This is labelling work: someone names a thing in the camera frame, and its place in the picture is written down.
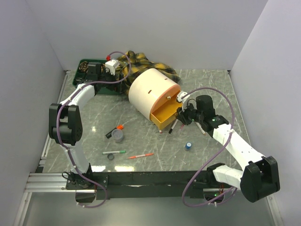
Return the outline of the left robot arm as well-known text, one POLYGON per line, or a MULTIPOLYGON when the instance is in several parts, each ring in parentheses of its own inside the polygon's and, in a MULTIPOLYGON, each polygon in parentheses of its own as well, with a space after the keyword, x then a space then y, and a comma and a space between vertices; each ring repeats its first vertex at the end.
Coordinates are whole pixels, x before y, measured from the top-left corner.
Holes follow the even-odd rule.
POLYGON ((87 62, 86 76, 64 101, 49 107, 49 136, 64 149, 71 165, 68 180, 83 189, 98 186, 91 165, 84 155, 80 140, 83 126, 80 111, 101 88, 114 89, 121 84, 115 77, 119 61, 87 62))

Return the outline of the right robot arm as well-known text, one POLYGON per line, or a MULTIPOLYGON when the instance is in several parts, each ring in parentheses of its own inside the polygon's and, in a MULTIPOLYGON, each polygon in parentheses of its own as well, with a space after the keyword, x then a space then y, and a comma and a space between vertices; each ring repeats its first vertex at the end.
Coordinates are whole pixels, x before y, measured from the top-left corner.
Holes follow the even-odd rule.
POLYGON ((181 91, 177 102, 176 118, 185 125, 195 122, 235 158, 241 169, 237 170, 223 163, 208 167, 206 182, 210 187, 221 183, 242 191, 250 202, 256 202, 280 190, 278 164, 274 157, 266 157, 252 148, 221 115, 215 113, 213 100, 209 95, 196 97, 196 104, 189 102, 190 96, 181 91))

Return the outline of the round cream drawer organizer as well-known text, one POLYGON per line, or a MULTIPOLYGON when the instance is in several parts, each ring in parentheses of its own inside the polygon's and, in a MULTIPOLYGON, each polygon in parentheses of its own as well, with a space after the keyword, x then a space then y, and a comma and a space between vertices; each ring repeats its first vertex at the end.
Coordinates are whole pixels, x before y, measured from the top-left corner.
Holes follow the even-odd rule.
POLYGON ((176 110, 182 106, 177 102, 179 84, 157 69, 148 69, 140 74, 130 86, 129 102, 159 130, 175 120, 176 110))

